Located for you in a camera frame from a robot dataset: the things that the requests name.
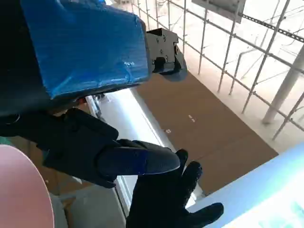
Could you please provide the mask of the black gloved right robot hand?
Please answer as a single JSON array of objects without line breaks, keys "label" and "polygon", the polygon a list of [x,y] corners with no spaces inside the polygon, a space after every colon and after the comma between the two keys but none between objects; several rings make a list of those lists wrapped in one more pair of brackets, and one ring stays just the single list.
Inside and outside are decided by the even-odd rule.
[{"label": "black gloved right robot hand", "polygon": [[224,213],[217,202],[196,212],[188,212],[186,204],[202,175],[197,161],[187,164],[188,152],[176,152],[180,167],[174,171],[139,176],[126,219],[128,228],[203,228]]}]

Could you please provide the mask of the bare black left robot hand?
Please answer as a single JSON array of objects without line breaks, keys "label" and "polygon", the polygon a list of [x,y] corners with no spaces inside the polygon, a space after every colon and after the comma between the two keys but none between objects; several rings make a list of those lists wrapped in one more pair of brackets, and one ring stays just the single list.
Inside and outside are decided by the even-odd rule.
[{"label": "bare black left robot hand", "polygon": [[0,134],[44,151],[44,166],[112,188],[119,175],[154,175],[180,166],[167,148],[127,145],[109,124],[74,108],[160,74],[187,76],[176,33],[147,30],[136,15],[98,0],[0,3]]}]

